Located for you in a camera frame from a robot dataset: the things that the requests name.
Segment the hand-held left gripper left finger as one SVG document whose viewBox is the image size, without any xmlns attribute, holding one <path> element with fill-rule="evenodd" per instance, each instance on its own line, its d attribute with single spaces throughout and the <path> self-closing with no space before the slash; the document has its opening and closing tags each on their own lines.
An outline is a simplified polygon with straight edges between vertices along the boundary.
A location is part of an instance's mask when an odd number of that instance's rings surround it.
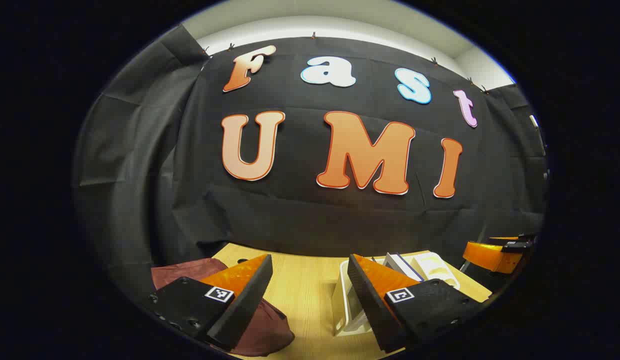
<svg viewBox="0 0 620 360">
<path fill-rule="evenodd" d="M 273 274 L 264 254 L 203 279 L 181 276 L 148 296 L 148 313 L 167 326 L 224 351 L 234 349 Z"/>
</svg>

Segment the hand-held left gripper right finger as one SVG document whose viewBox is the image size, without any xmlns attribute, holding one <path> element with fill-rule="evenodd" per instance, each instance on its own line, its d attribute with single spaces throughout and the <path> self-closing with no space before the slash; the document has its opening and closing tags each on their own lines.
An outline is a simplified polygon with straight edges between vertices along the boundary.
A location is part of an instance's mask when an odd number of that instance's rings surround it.
<svg viewBox="0 0 620 360">
<path fill-rule="evenodd" d="M 358 254 L 349 256 L 348 276 L 386 353 L 431 344 L 484 307 L 442 279 L 419 282 Z"/>
</svg>

